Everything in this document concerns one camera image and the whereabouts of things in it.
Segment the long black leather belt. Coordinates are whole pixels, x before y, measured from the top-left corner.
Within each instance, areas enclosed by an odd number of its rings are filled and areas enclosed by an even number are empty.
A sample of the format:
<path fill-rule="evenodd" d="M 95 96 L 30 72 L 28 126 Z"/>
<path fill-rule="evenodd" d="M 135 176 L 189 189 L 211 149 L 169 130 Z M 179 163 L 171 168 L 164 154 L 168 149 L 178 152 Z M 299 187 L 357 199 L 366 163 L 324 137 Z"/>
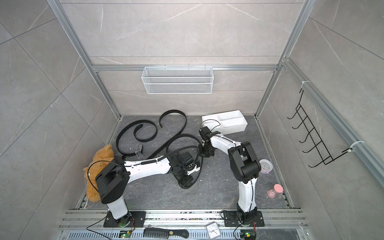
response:
<path fill-rule="evenodd" d="M 201 166 L 203 165 L 203 162 L 204 162 L 204 157 L 200 156 L 200 144 L 202 143 L 197 137 L 191 135 L 191 134 L 185 134 L 184 133 L 184 130 L 187 126 L 187 116 L 184 112 L 180 111 L 180 110 L 169 110 L 169 111 L 166 111 L 164 112 L 160 118 L 159 118 L 159 123 L 155 124 L 157 125 L 157 127 L 162 127 L 162 119 L 164 117 L 166 117 L 167 115 L 170 115 L 170 114 L 179 114 L 181 116 L 183 116 L 185 118 L 185 121 L 184 121 L 184 125 L 182 126 L 182 128 L 174 135 L 172 136 L 170 139 L 168 139 L 166 142 L 164 142 L 159 148 L 157 148 L 146 160 L 145 162 L 148 163 L 150 161 L 150 159 L 154 159 L 154 158 L 158 158 L 155 162 L 158 163 L 158 162 L 162 162 L 163 160 L 167 159 L 169 160 L 169 163 L 171 164 L 171 156 L 175 155 L 176 153 L 180 153 L 180 151 L 184 151 L 184 150 L 188 150 L 188 149 L 195 149 L 197 151 L 196 153 L 196 156 L 194 157 L 195 159 L 199 158 L 199 160 L 201 161 Z M 178 139 L 183 139 L 183 138 L 188 138 L 188 139 L 193 139 L 195 140 L 198 144 L 196 146 L 186 146 L 186 147 L 183 147 L 183 148 L 180 148 L 180 149 L 177 149 L 173 152 L 170 152 L 169 151 L 169 148 L 170 146 L 172 145 L 173 142 L 175 142 L 176 140 Z M 143 153 L 143 149 L 140 148 L 139 152 L 137 153 L 137 155 L 139 154 L 142 154 Z M 191 188 L 192 186 L 180 186 L 182 189 L 189 189 Z"/>

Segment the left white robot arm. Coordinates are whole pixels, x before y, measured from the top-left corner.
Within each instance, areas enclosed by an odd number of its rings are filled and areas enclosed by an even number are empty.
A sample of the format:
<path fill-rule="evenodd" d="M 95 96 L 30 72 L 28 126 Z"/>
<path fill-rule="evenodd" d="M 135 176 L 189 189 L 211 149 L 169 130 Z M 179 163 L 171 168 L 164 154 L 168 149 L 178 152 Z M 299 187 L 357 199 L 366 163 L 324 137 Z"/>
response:
<path fill-rule="evenodd" d="M 199 172 L 201 166 L 201 158 L 193 157 L 189 152 L 173 152 L 141 162 L 113 160 L 95 177 L 96 187 L 102 204 L 107 205 L 112 214 L 110 219 L 117 221 L 130 215 L 124 200 L 129 183 L 154 175 L 172 174 L 179 186 L 187 189 L 196 182 L 192 174 Z"/>

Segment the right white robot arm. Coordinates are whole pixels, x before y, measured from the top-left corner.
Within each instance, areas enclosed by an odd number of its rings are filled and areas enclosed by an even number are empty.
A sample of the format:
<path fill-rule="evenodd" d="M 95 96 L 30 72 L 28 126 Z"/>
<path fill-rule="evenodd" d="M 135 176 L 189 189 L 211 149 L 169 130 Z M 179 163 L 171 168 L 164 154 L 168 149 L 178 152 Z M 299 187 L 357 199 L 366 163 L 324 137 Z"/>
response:
<path fill-rule="evenodd" d="M 238 213 L 243 216 L 255 214 L 255 188 L 261 164 L 251 143 L 231 140 L 218 131 L 212 132 L 208 127 L 201 128 L 199 134 L 203 140 L 201 153 L 205 158 L 213 157 L 215 150 L 229 157 L 231 171 L 239 182 Z"/>

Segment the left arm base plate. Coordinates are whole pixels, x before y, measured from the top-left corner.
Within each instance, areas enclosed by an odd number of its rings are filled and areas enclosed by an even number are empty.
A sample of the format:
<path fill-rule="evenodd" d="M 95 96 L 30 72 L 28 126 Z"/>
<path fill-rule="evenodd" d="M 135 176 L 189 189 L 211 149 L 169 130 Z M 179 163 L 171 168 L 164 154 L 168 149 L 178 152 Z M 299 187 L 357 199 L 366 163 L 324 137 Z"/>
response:
<path fill-rule="evenodd" d="M 142 228 L 144 226 L 144 222 L 146 220 L 145 211 L 133 211 L 128 212 L 122 218 L 115 220 L 112 213 L 108 212 L 106 216 L 106 220 L 103 224 L 104 228 L 129 228 L 129 227 L 137 227 Z"/>

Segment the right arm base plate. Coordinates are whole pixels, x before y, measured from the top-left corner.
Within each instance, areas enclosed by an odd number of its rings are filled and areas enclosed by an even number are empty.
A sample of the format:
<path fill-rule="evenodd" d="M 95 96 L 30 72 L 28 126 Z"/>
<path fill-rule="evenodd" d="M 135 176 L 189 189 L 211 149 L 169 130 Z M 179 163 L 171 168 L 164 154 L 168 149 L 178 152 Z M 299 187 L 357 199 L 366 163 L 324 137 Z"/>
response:
<path fill-rule="evenodd" d="M 242 213 L 241 211 L 226 211 L 220 213 L 225 227 L 264 227 L 265 222 L 261 211 Z"/>

